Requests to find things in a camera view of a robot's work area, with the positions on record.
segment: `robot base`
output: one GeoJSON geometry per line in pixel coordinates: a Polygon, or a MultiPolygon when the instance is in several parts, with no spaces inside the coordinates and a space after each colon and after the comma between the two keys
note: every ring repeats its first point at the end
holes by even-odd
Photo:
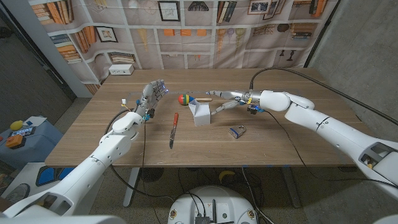
{"type": "Polygon", "coordinates": [[[231,189],[223,186],[207,185],[192,189],[190,193],[202,199],[206,217],[208,218],[203,217],[203,205],[199,198],[192,195],[198,205],[201,218],[198,217],[198,210],[192,197],[189,194],[185,194],[178,198],[170,208],[168,224],[257,224],[253,206],[248,200],[231,189]]]}

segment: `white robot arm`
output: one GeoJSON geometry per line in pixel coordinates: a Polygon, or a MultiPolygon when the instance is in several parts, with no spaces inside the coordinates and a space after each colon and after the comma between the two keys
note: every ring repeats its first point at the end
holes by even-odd
{"type": "MultiPolygon", "coordinates": [[[[220,96],[228,105],[249,104],[251,113],[273,110],[285,111],[289,121],[315,131],[337,149],[343,151],[355,162],[369,179],[398,185],[398,142],[368,136],[341,121],[314,110],[314,103],[301,96],[286,92],[258,91],[209,91],[208,94],[220,96]]],[[[226,108],[217,108],[212,114],[226,108]]],[[[383,191],[398,200],[398,189],[383,183],[376,183],[383,191]]]]}
{"type": "Polygon", "coordinates": [[[101,138],[99,146],[89,157],[56,186],[15,203],[4,211],[3,215],[8,218],[73,215],[76,206],[105,169],[130,150],[131,143],[139,134],[137,129],[146,119],[153,118],[157,102],[167,92],[163,80],[146,85],[135,111],[128,112],[117,120],[112,130],[101,138]],[[48,206],[44,206],[46,208],[37,206],[39,203],[48,206]]]}

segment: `framed picture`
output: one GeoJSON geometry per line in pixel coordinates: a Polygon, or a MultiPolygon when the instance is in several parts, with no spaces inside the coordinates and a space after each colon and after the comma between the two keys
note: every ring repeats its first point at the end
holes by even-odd
{"type": "Polygon", "coordinates": [[[275,14],[275,9],[277,8],[277,6],[279,5],[279,0],[276,1],[272,1],[271,5],[268,7],[268,13],[264,14],[264,17],[262,18],[262,20],[267,20],[267,19],[271,19],[274,17],[275,14]]]}
{"type": "Polygon", "coordinates": [[[95,27],[101,42],[118,42],[112,27],[95,27]]]}
{"type": "Polygon", "coordinates": [[[158,1],[162,21],[181,21],[179,1],[158,1]]]}
{"type": "Polygon", "coordinates": [[[285,2],[286,2],[286,0],[279,0],[278,6],[275,9],[274,15],[278,15],[282,12],[282,9],[285,6],[285,2]]]}
{"type": "Polygon", "coordinates": [[[271,7],[271,0],[252,0],[250,1],[248,15],[267,14],[271,7]]]}

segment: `wooden table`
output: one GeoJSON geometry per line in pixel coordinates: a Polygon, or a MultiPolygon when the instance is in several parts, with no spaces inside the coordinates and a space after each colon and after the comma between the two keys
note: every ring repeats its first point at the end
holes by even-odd
{"type": "MultiPolygon", "coordinates": [[[[146,124],[146,167],[240,167],[302,166],[286,134],[267,113],[250,114],[247,106],[225,110],[211,117],[211,124],[195,127],[188,106],[178,103],[177,91],[200,98],[208,90],[248,90],[259,69],[212,70],[136,70],[128,76],[109,76],[93,99],[65,133],[48,158],[51,167],[74,167],[98,146],[111,118],[121,110],[121,98],[135,107],[144,85],[158,78],[165,80],[170,93],[156,107],[154,119],[146,124]],[[169,148],[174,113],[179,113],[174,148],[169,148]],[[234,139],[228,129],[245,125],[247,131],[234,139]]],[[[314,69],[295,69],[325,82],[314,69]]],[[[255,90],[287,91],[315,103],[315,109],[371,134],[352,110],[335,93],[289,72],[271,70],[257,76],[255,90]]],[[[210,110],[227,102],[212,96],[210,110]]],[[[344,166],[353,163],[313,131],[284,118],[285,112],[272,112],[289,132],[308,166],[344,166]]],[[[118,167],[140,167],[144,147],[144,127],[131,150],[114,163],[118,167]]]]}

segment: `toy ball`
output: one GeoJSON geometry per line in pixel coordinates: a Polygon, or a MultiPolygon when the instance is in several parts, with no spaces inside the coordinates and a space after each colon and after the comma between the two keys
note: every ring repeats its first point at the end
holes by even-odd
{"type": "Polygon", "coordinates": [[[192,100],[194,100],[194,98],[192,96],[189,96],[187,94],[181,94],[178,97],[178,102],[180,102],[181,105],[187,106],[189,104],[189,102],[191,102],[192,100]]]}

